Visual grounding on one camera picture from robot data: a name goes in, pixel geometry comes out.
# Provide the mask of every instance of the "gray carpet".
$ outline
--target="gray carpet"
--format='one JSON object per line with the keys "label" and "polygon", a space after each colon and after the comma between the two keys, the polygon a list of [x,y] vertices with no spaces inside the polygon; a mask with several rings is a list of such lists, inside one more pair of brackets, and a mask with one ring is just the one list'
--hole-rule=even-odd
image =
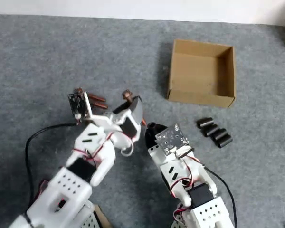
{"label": "gray carpet", "polygon": [[[234,45],[237,99],[230,109],[165,100],[172,42],[188,38]],[[0,228],[26,208],[24,146],[35,131],[73,121],[75,87],[107,97],[113,109],[129,88],[145,118],[178,122],[199,157],[229,184],[241,228],[285,228],[285,28],[265,25],[124,19],[0,16]],[[212,116],[233,136],[219,149],[195,121]],[[35,185],[52,177],[83,127],[58,129],[30,148]],[[215,179],[229,212],[231,201]],[[143,137],[115,166],[91,201],[115,228],[167,228],[177,200],[169,195]]]}

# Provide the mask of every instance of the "white wire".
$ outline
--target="white wire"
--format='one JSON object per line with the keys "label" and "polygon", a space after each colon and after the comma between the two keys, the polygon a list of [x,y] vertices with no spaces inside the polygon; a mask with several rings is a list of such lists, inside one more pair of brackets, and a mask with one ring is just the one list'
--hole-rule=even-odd
{"label": "white wire", "polygon": [[176,212],[178,209],[179,209],[179,208],[177,208],[177,209],[173,212],[173,218],[174,218],[175,221],[181,223],[184,227],[186,227],[185,223],[183,223],[181,220],[179,220],[179,219],[177,218],[177,216],[175,216],[175,212]]}
{"label": "white wire", "polygon": [[121,131],[112,131],[112,132],[110,132],[110,133],[116,133],[116,132],[122,133],[122,134],[124,134],[124,136],[126,136],[126,137],[128,138],[128,140],[129,140],[129,142],[130,142],[130,144],[131,144],[131,150],[130,150],[130,152],[129,152],[129,153],[124,153],[124,150],[121,150],[120,153],[121,153],[122,156],[124,156],[124,157],[130,157],[130,156],[133,154],[133,151],[134,151],[134,144],[133,144],[132,139],[131,139],[128,135],[126,135],[125,133],[123,133],[123,132],[121,132]]}
{"label": "white wire", "polygon": [[133,141],[130,139],[130,143],[131,143],[131,151],[129,153],[124,153],[123,150],[121,150],[121,154],[122,156],[124,157],[130,157],[134,151],[134,144],[133,144]]}

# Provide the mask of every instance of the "copper standoff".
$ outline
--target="copper standoff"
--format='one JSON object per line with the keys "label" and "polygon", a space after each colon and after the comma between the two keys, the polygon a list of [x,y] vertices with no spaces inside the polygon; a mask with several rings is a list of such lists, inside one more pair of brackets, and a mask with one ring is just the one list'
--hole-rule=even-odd
{"label": "copper standoff", "polygon": [[102,109],[108,109],[109,108],[109,106],[102,104],[102,103],[99,103],[99,102],[92,102],[92,105],[94,105],[98,108],[102,108]]}
{"label": "copper standoff", "polygon": [[101,97],[101,96],[96,96],[96,95],[94,95],[94,94],[92,94],[92,93],[87,93],[87,96],[88,96],[88,98],[90,98],[90,99],[94,99],[94,100],[97,100],[97,101],[106,102],[106,99],[105,99],[105,98],[103,98],[103,97]]}

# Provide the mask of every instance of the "open cardboard box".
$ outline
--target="open cardboard box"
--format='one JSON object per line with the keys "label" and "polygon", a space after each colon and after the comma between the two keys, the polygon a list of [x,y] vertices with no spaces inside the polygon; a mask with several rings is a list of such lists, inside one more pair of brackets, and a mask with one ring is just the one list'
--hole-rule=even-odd
{"label": "open cardboard box", "polygon": [[168,100],[227,108],[235,97],[232,46],[174,40]]}

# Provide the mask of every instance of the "black cable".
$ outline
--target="black cable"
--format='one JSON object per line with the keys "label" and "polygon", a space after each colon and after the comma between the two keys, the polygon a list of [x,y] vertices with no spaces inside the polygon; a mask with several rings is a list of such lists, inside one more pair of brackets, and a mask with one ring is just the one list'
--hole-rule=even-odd
{"label": "black cable", "polygon": [[230,195],[231,201],[232,201],[232,208],[233,208],[233,218],[234,218],[234,228],[238,228],[238,221],[237,221],[237,211],[236,211],[236,203],[234,201],[233,195],[230,191],[229,186],[227,185],[227,183],[220,177],[218,176],[215,172],[211,171],[209,168],[207,168],[206,166],[204,166],[204,169],[207,170],[208,172],[212,173],[214,176],[216,176],[221,182],[223,182],[223,184],[226,186],[226,189]]}
{"label": "black cable", "polygon": [[30,169],[29,156],[28,156],[29,155],[29,143],[36,136],[38,136],[39,134],[41,134],[47,130],[51,130],[51,129],[55,129],[55,128],[59,128],[59,127],[73,127],[73,126],[77,126],[77,125],[78,125],[78,123],[68,123],[68,124],[63,123],[63,124],[45,127],[43,129],[37,131],[31,137],[28,138],[27,143],[25,145],[25,166],[27,168],[28,181],[29,181],[29,204],[28,204],[28,207],[30,207],[34,202],[34,181],[33,181],[32,171]]}

